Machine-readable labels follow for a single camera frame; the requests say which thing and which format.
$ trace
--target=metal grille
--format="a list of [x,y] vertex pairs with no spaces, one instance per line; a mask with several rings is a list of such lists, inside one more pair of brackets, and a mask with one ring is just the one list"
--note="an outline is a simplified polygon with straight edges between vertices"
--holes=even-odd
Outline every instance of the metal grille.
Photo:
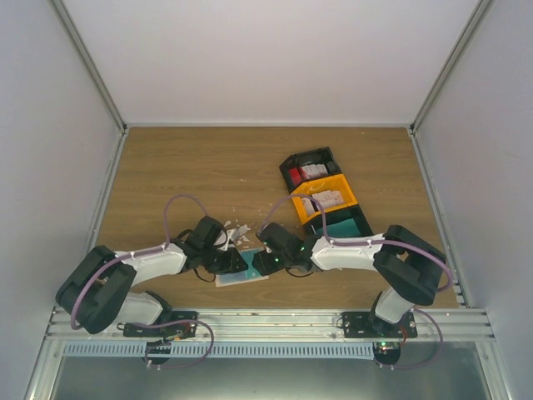
[[[171,353],[153,357],[194,358],[208,348],[206,342],[174,342]],[[145,342],[69,341],[63,355],[70,357],[142,357]],[[371,343],[219,342],[210,358],[360,358],[372,360]]]

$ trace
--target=wooden tabletop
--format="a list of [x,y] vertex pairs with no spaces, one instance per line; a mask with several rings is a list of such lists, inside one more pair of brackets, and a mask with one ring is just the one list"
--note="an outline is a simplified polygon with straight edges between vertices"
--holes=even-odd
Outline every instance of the wooden tabletop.
[[[375,233],[400,224],[441,248],[411,141],[400,128],[172,127],[132,128],[113,184],[98,243],[135,250],[164,241],[162,209],[190,193],[228,228],[247,224],[250,242],[271,205],[288,194],[278,166],[293,153],[329,146]],[[201,209],[178,199],[169,212],[173,235],[194,228]],[[302,234],[291,202],[274,221]],[[192,272],[158,277],[133,290],[153,290],[184,308],[369,308],[387,283],[375,272],[342,270],[215,287]],[[457,307],[449,290],[435,307]]]

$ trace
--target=red object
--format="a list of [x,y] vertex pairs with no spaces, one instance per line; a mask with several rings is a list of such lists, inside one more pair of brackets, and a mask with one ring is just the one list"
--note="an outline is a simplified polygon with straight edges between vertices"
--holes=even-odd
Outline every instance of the red object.
[[289,169],[289,175],[291,175],[292,183],[299,185],[301,182],[300,172],[298,168]]

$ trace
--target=white backdrop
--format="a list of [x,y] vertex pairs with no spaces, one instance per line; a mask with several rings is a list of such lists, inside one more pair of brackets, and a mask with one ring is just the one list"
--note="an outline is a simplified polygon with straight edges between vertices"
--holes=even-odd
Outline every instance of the white backdrop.
[[47,2],[0,4],[0,398],[19,400],[118,130]]
[[420,138],[474,305],[533,398],[533,2],[496,1]]
[[476,0],[65,3],[130,125],[407,125]]

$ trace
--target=purple cable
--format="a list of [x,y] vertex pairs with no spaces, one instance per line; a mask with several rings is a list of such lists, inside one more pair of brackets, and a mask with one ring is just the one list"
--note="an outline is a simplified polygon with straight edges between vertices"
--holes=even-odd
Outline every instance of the purple cable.
[[438,265],[442,269],[442,271],[444,271],[444,273],[446,274],[446,276],[448,278],[448,281],[446,282],[446,285],[444,285],[443,287],[439,287],[437,289],[437,292],[443,292],[443,291],[451,288],[451,286],[453,285],[453,275],[451,274],[451,270],[446,266],[446,264],[444,264],[439,258],[435,257],[433,254],[430,254],[429,252],[427,252],[425,250],[422,250],[421,248],[418,248],[418,247],[413,246],[411,244],[398,242],[396,240],[388,240],[388,239],[375,239],[375,240],[371,240],[371,241],[354,241],[354,242],[337,242],[337,241],[335,241],[333,238],[331,238],[327,234],[326,212],[324,210],[324,207],[314,197],[309,196],[307,194],[299,194],[299,193],[298,194],[289,194],[288,196],[285,196],[284,198],[279,200],[276,204],[274,204],[274,206],[271,208],[270,212],[266,215],[265,221],[263,222],[263,224],[259,228],[258,234],[261,234],[261,232],[267,227],[267,224],[270,221],[270,218],[272,217],[274,212],[277,210],[277,208],[281,206],[281,204],[283,202],[285,202],[289,198],[298,198],[298,197],[299,198],[308,198],[309,200],[311,200],[318,207],[318,210],[320,211],[321,216],[322,216],[322,231],[323,231],[323,234],[324,234],[324,238],[326,238],[326,240],[329,243],[334,244],[336,246],[345,246],[345,247],[347,247],[347,246],[365,247],[365,246],[369,246],[369,245],[372,245],[372,244],[382,244],[382,245],[385,244],[385,245],[397,246],[399,248],[404,248],[406,250],[410,250],[412,252],[415,252],[415,253],[418,253],[418,254],[422,255],[425,258],[428,258],[430,261],[432,261],[436,265]]
[[[161,366],[158,365],[157,369],[181,369],[181,368],[188,368],[192,367],[193,365],[197,365],[198,363],[201,363],[203,360],[207,358],[209,354],[211,354],[211,351],[213,349],[213,346],[215,345],[215,333],[213,332],[212,328],[206,324],[203,321],[197,321],[196,319],[180,319],[178,321],[172,321],[172,322],[166,322],[166,323],[160,323],[158,325],[145,325],[144,323],[133,323],[136,327],[145,328],[145,329],[158,329],[158,328],[166,328],[171,327],[172,325],[177,325],[178,323],[196,323],[198,325],[202,325],[207,331],[209,331],[209,334],[211,335],[211,341],[209,342],[209,347],[207,348],[206,352],[203,353],[203,355],[194,360],[193,362],[187,363],[187,364],[179,364],[179,365],[168,365],[168,366]],[[144,361],[146,362],[147,366],[150,367],[150,363],[148,360],[148,354],[150,353],[150,349],[147,349],[147,352],[144,356]]]
[[417,369],[417,368],[427,367],[428,365],[434,363],[438,359],[438,357],[441,356],[442,349],[444,347],[444,337],[442,336],[441,327],[439,327],[439,324],[436,323],[435,319],[429,313],[427,313],[425,311],[422,311],[422,310],[419,310],[418,308],[413,308],[413,311],[415,311],[417,313],[419,312],[420,314],[423,314],[427,319],[429,319],[431,321],[431,323],[433,323],[433,325],[435,325],[436,331],[439,334],[439,347],[436,349],[435,354],[433,355],[433,357],[431,357],[427,361],[419,362],[419,363],[413,364],[413,365],[406,365],[406,366],[399,366],[399,367],[394,367],[392,365],[383,364],[381,362],[376,362],[377,365],[379,365],[380,367],[385,365],[387,367],[391,367],[391,369],[400,369],[400,370],[408,371],[410,369]]
[[108,261],[105,264],[103,264],[94,273],[94,275],[92,275],[89,278],[89,280],[87,281],[87,283],[83,287],[82,291],[80,292],[79,296],[77,297],[76,302],[74,302],[74,306],[72,307],[72,311],[70,313],[70,327],[72,329],[77,331],[78,329],[82,328],[81,325],[77,325],[76,324],[77,312],[79,311],[80,305],[82,304],[83,299],[87,295],[87,292],[89,291],[91,286],[97,281],[97,279],[100,277],[100,275],[102,275],[110,267],[112,267],[113,265],[115,265],[116,263],[119,263],[121,261],[128,260],[128,259],[134,258],[134,257],[148,256],[150,254],[162,253],[162,252],[164,252],[167,249],[168,245],[170,244],[170,230],[168,229],[167,212],[168,212],[168,208],[170,207],[172,202],[174,200],[176,200],[177,198],[190,198],[190,199],[194,200],[200,206],[200,208],[206,214],[206,216],[208,215],[206,208],[203,206],[203,204],[200,202],[200,200],[198,200],[196,197],[194,197],[194,196],[192,196],[190,194],[177,194],[176,196],[170,197],[170,199],[167,202],[167,205],[163,209],[163,228],[165,230],[165,242],[161,246],[145,248],[143,250],[137,250],[136,252],[131,252],[131,253],[128,253],[128,254],[124,254],[124,255],[122,255],[120,257],[115,257],[113,260]]

